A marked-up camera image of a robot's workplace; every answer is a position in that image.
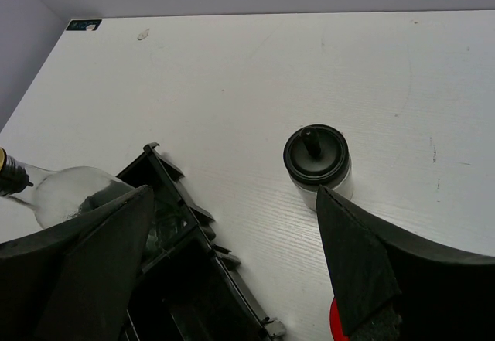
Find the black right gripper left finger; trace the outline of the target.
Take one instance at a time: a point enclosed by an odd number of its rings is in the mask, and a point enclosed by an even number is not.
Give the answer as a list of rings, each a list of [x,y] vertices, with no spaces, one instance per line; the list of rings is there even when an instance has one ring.
[[[116,340],[154,216],[141,186],[1,245],[3,340]]]

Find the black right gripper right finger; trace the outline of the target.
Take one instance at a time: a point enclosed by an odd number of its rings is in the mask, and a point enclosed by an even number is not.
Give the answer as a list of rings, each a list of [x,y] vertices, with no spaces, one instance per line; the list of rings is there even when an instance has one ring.
[[[349,340],[492,340],[494,259],[413,234],[322,187],[319,232]]]

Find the clear glass oil bottle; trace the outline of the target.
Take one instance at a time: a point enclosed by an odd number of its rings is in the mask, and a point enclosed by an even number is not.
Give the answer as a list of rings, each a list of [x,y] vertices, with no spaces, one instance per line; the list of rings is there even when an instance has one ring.
[[[48,170],[20,162],[1,149],[1,198],[30,209],[44,230],[79,219],[133,189],[98,168]],[[177,203],[153,203],[153,218],[144,234],[145,254],[158,253],[169,240],[188,228],[189,221]]]

